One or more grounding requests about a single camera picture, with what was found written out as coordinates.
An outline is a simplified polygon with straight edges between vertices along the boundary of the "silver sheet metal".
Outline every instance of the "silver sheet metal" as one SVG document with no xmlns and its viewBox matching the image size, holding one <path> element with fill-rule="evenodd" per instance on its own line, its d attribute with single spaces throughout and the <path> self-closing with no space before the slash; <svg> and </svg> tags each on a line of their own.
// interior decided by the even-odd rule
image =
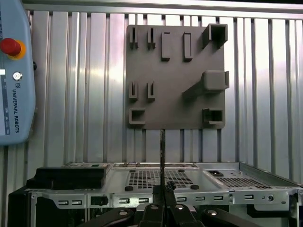
<svg viewBox="0 0 303 227">
<path fill-rule="evenodd" d="M 244 161 L 303 182 L 303 6 L 196 0 L 24 0 L 38 108 L 26 144 L 0 148 L 0 210 L 40 166 L 159 162 L 160 131 L 125 127 L 128 24 L 229 25 L 226 127 L 167 131 L 171 162 Z M 5 215 L 0 212 L 2 223 Z"/>
<path fill-rule="evenodd" d="M 73 163 L 66 168 L 89 168 L 90 165 Z M 152 203 L 152 186 L 159 185 L 159 164 L 141 163 L 125 167 L 123 163 L 109 165 L 106 181 L 101 189 L 94 190 L 33 190 L 35 196 L 54 200 L 60 209 L 77 208 L 136 208 L 142 203 Z M 214 176 L 212 170 L 222 176 Z M 261 210 L 288 210 L 289 195 L 301 187 L 264 170 L 243 163 L 197 163 L 178 165 L 171 163 L 165 170 L 166 179 L 176 183 L 174 191 L 178 203 L 200 205 L 254 204 Z M 107 196 L 107 205 L 91 205 L 92 196 Z"/>
</svg>

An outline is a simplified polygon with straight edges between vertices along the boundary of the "red emergency stop button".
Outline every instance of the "red emergency stop button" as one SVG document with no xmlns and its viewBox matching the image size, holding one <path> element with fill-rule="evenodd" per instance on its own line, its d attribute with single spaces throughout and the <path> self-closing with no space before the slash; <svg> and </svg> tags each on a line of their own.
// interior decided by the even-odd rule
<svg viewBox="0 0 303 227">
<path fill-rule="evenodd" d="M 15 39 L 5 38 L 0 42 L 0 50 L 8 56 L 15 57 L 21 53 L 21 45 Z"/>
</svg>

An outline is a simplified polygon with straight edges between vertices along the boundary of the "hole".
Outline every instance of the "hole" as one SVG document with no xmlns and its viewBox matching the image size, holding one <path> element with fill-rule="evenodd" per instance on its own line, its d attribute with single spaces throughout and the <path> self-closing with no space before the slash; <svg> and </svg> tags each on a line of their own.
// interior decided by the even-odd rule
<svg viewBox="0 0 303 227">
<path fill-rule="evenodd" d="M 151 42 L 153 43 L 153 27 L 151 28 Z"/>
<path fill-rule="evenodd" d="M 223 196 L 214 196 L 214 200 L 215 201 L 223 200 Z"/>
<path fill-rule="evenodd" d="M 133 43 L 134 43 L 134 40 L 135 40 L 135 34 L 136 34 L 136 29 L 135 29 L 135 27 L 133 27 L 133 40 L 132 40 Z"/>
<path fill-rule="evenodd" d="M 145 112 L 145 109 L 142 109 L 142 108 L 138 108 L 138 109 L 133 109 L 133 110 L 130 110 L 131 111 L 131 115 L 132 115 L 132 122 L 136 122 L 136 123 L 144 123 L 144 112 Z"/>
<path fill-rule="evenodd" d="M 199 201 L 205 201 L 205 197 L 196 197 L 196 201 L 199 202 Z"/>
<path fill-rule="evenodd" d="M 216 41 L 218 47 L 224 44 L 225 37 L 225 27 L 216 25 L 211 27 L 212 40 Z"/>
<path fill-rule="evenodd" d="M 153 83 L 151 84 L 151 96 L 153 96 Z"/>
<path fill-rule="evenodd" d="M 228 85 L 228 76 L 227 75 L 225 75 L 225 85 Z"/>
<path fill-rule="evenodd" d="M 272 202 L 274 199 L 275 199 L 275 198 L 274 198 L 273 195 L 269 195 L 269 196 L 267 197 L 267 200 L 268 200 L 269 202 Z"/>
<path fill-rule="evenodd" d="M 120 198 L 120 204 L 128 204 L 129 203 L 129 199 L 127 198 Z"/>
<path fill-rule="evenodd" d="M 67 205 L 68 205 L 68 201 L 59 200 L 59 201 L 58 201 L 58 205 L 59 205 L 59 206 L 67 206 Z"/>
<path fill-rule="evenodd" d="M 177 202 L 186 202 L 187 198 L 186 197 L 178 197 Z"/>
<path fill-rule="evenodd" d="M 72 205 L 82 205 L 82 201 L 81 200 L 72 200 L 71 204 Z"/>
<path fill-rule="evenodd" d="M 254 199 L 254 195 L 245 195 L 244 199 L 246 199 L 246 200 L 253 200 Z"/>
<path fill-rule="evenodd" d="M 213 176 L 223 176 L 223 174 L 217 170 L 209 170 L 208 172 Z"/>
<path fill-rule="evenodd" d="M 135 95 L 135 83 L 132 82 L 132 95 L 134 96 Z"/>
<path fill-rule="evenodd" d="M 149 202 L 148 198 L 140 198 L 139 199 L 139 203 L 147 203 L 147 202 Z"/>
<path fill-rule="evenodd" d="M 212 111 L 211 118 L 213 122 L 221 122 L 222 121 L 222 111 Z"/>
</svg>

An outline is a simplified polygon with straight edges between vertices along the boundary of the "yellow ring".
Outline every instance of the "yellow ring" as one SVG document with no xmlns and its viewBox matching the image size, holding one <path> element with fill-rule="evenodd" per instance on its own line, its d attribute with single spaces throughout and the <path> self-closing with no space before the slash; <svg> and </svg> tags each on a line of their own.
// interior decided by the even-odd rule
<svg viewBox="0 0 303 227">
<path fill-rule="evenodd" d="M 24 45 L 24 43 L 23 43 L 22 41 L 16 40 L 16 42 L 20 44 L 20 46 L 21 46 L 21 51 L 20 51 L 20 53 L 19 53 L 18 55 L 16 55 L 16 56 L 10 56 L 10 55 L 8 55 L 8 57 L 9 57 L 10 59 L 12 59 L 12 60 L 19 60 L 19 59 L 23 58 L 23 56 L 25 55 L 25 53 L 26 53 L 26 51 L 27 51 L 27 48 L 25 47 L 25 45 Z"/>
</svg>

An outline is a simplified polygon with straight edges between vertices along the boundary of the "universal robots logo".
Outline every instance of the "universal robots logo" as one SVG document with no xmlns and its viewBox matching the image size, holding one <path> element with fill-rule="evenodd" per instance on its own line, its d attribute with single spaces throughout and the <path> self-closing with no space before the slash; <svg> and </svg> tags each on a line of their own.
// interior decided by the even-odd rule
<svg viewBox="0 0 303 227">
<path fill-rule="evenodd" d="M 14 104 L 14 121 L 15 121 L 15 133 L 20 132 L 19 128 L 19 115 L 18 115 L 18 100 L 17 100 L 17 90 L 21 88 L 19 83 L 16 83 L 16 89 L 13 89 L 13 104 Z"/>
</svg>

